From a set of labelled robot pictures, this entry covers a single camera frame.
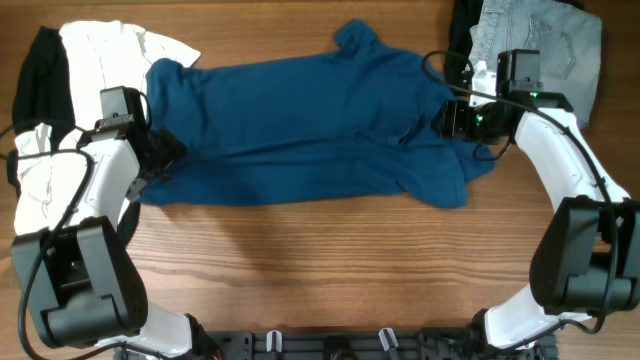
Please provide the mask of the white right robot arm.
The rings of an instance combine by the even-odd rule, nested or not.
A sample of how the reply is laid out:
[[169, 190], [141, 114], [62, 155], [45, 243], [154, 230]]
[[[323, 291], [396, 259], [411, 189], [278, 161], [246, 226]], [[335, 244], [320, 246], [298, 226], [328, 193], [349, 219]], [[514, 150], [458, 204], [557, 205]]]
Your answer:
[[638, 306], [639, 204], [598, 162], [564, 95], [516, 91], [480, 106], [449, 100], [433, 128], [476, 144], [507, 138], [533, 163], [553, 206], [528, 284], [475, 317], [471, 352], [524, 350], [566, 325], [595, 333], [609, 314]]

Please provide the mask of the teal blue polo shirt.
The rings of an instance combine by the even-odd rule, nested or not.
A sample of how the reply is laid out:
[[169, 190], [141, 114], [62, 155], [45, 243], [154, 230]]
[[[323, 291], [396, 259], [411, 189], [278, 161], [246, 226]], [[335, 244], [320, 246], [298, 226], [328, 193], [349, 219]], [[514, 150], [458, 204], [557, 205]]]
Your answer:
[[382, 44], [353, 20], [329, 53], [209, 70], [174, 60], [147, 72], [152, 127], [186, 148], [151, 205], [257, 206], [407, 193], [464, 206], [493, 164], [485, 147], [432, 127], [451, 91], [419, 54]]

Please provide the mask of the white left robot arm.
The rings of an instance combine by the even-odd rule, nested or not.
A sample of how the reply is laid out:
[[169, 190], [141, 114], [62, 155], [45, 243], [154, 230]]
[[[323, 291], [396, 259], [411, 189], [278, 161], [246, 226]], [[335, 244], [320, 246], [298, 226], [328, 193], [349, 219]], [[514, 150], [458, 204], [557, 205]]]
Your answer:
[[118, 359], [213, 359], [219, 353], [197, 320], [148, 300], [126, 246], [138, 198], [184, 152], [152, 130], [147, 98], [124, 86], [100, 94], [102, 116], [59, 145], [55, 120], [34, 121], [16, 139], [21, 195], [11, 261], [22, 294], [17, 331], [83, 359], [112, 351]]

